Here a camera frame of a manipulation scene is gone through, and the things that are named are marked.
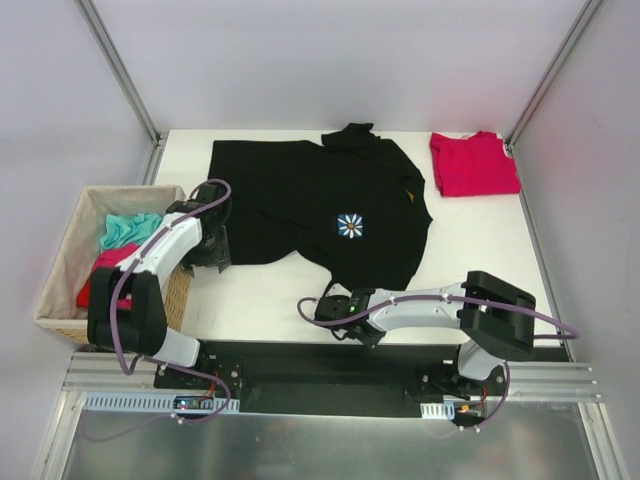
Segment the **black flower print t-shirt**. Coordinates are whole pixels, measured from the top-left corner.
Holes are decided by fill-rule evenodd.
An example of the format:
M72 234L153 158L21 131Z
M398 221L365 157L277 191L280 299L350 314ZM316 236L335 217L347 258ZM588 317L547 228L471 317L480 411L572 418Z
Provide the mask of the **black flower print t-shirt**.
M404 290L432 217L425 179L400 146L350 123L319 143L216 140L209 176L231 187L231 261L263 265L292 252L354 290Z

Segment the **wicker laundry basket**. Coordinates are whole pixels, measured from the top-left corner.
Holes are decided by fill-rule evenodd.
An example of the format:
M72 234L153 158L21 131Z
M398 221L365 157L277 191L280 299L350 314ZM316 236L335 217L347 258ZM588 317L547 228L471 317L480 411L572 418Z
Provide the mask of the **wicker laundry basket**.
M79 196L34 313L34 322L86 344L87 312L77 297L100 254L108 215L164 214L186 194L179 185L87 186Z

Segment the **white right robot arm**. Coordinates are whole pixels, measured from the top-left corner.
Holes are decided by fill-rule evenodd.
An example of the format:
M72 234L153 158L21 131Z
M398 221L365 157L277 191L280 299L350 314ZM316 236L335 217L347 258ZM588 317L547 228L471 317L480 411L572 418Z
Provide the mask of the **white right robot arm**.
M530 293L484 271L471 271L461 283L432 290L355 289L315 301L306 321L373 349L395 330L447 329L468 340L450 369L452 387L461 394L481 388L504 362L525 362L534 350L536 299Z

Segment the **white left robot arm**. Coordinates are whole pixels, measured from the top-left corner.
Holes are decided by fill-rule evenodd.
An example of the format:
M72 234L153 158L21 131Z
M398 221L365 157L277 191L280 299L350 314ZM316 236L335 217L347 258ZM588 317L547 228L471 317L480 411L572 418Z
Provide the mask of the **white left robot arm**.
M124 374L147 359L176 365L188 388L209 382L212 367L201 358L202 342L169 325L162 288L177 268L222 272L231 265L226 231L231 194L224 180L198 185L188 199L168 207L158 229L133 254L91 273L87 338L113 351Z

